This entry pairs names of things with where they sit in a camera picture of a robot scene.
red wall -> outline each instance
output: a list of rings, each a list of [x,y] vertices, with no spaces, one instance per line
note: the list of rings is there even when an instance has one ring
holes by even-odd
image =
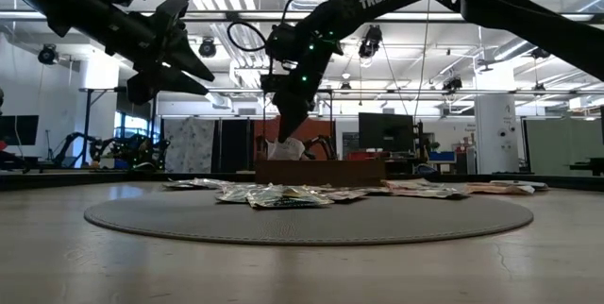
[[[254,122],[254,159],[257,159],[259,155],[259,148],[257,147],[257,140],[263,133],[266,134],[266,139],[270,142],[274,142],[277,139],[279,132],[279,117],[271,120],[256,120]],[[312,119],[306,119],[304,123],[294,132],[293,138],[301,141],[302,143],[316,138],[319,135],[331,136],[331,126],[329,121],[317,121]],[[317,157],[318,160],[326,160],[326,154],[320,144],[316,145],[310,150]]]

blue object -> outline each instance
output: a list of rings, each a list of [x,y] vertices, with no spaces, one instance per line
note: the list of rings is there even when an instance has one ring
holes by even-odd
[[[429,161],[455,161],[456,160],[455,152],[429,152],[428,160]]]
[[[125,160],[121,160],[121,159],[116,159],[115,163],[113,164],[113,168],[115,169],[128,169],[128,162]]]

curtain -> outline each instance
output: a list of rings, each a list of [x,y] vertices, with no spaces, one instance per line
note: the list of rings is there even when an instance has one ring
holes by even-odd
[[[193,117],[164,120],[164,137],[170,141],[166,172],[210,173],[214,121]]]
[[[252,164],[254,124],[250,120],[223,120],[215,131],[213,173],[237,173]]]

table surface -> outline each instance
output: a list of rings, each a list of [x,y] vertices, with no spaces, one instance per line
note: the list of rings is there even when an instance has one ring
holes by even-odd
[[[0,193],[0,302],[582,304],[604,297],[602,193],[497,196],[531,209],[535,222],[420,245],[199,244],[82,218],[91,205],[158,190],[127,183]]]

spotlight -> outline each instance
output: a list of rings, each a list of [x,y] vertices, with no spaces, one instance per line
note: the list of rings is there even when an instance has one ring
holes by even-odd
[[[369,25],[369,30],[362,39],[361,47],[359,47],[359,57],[361,59],[372,58],[379,50],[379,43],[381,41],[382,36],[379,25]]]
[[[541,48],[537,48],[530,52],[530,56],[534,59],[547,59],[551,54]]]
[[[535,83],[535,85],[532,87],[532,89],[534,91],[545,91],[545,85],[543,83]]]
[[[216,44],[214,44],[214,38],[204,38],[199,46],[199,55],[202,58],[213,58],[216,56]]]
[[[461,83],[461,78],[459,76],[452,77],[443,83],[443,91],[456,91],[461,88],[463,88],[463,84]]]
[[[57,54],[57,46],[54,44],[45,44],[43,50],[38,54],[38,61],[41,64],[53,65],[56,64],[59,58]]]

